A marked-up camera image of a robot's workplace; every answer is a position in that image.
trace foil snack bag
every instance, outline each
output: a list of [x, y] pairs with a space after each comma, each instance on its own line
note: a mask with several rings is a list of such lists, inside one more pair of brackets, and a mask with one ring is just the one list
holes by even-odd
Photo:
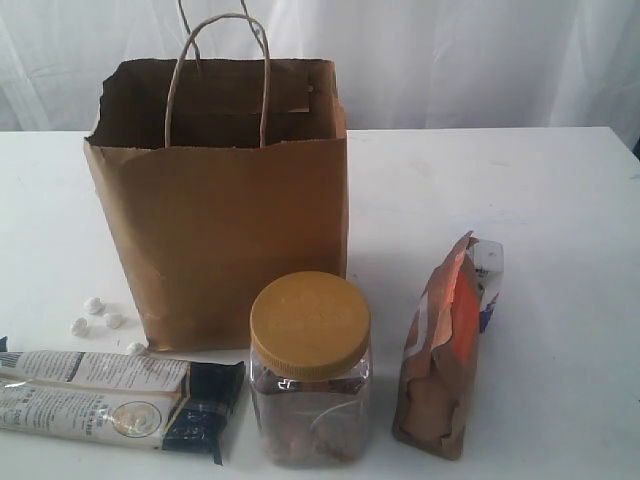
[[405, 344], [393, 434], [455, 460], [462, 454], [478, 358], [503, 272], [502, 245], [471, 232], [454, 245], [424, 290]]
[[0, 428], [129, 447], [207, 453], [245, 366], [95, 352], [11, 352], [0, 341]]

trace plastic jar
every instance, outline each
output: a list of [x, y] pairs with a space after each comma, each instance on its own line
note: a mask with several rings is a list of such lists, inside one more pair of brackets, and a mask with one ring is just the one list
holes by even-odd
[[346, 280], [300, 272], [251, 311], [250, 380], [260, 436], [279, 465], [356, 460], [367, 441], [370, 313]]

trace yellow lid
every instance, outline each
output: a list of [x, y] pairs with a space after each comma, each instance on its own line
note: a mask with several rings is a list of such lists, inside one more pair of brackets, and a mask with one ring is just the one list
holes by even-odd
[[251, 344], [276, 374], [328, 380], [351, 370], [369, 347], [371, 315], [346, 280], [299, 272], [268, 285], [251, 309]]

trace table surface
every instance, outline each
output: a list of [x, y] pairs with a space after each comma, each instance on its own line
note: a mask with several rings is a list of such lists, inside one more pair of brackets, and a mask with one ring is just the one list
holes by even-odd
[[[14, 351], [124, 352], [144, 341], [82, 152], [82, 132], [0, 134], [0, 336]], [[207, 457], [0, 431], [6, 478], [637, 479], [640, 163], [608, 128], [349, 133], [349, 279], [373, 312], [372, 442], [341, 469], [283, 470], [260, 450], [245, 388]], [[390, 434], [405, 336], [431, 270], [469, 229], [502, 242], [465, 451], [448, 462]], [[100, 296], [136, 320], [70, 323]], [[181, 355], [232, 362], [245, 351]]]

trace white curtain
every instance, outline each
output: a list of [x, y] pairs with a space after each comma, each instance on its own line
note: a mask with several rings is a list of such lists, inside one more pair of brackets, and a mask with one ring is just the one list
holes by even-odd
[[[184, 0], [192, 26], [239, 0]], [[329, 58], [350, 128], [609, 125], [640, 136], [640, 0], [247, 0], [274, 57]], [[88, 130], [125, 59], [175, 57], [175, 0], [0, 0], [0, 130]], [[258, 58], [247, 25], [205, 57]]]

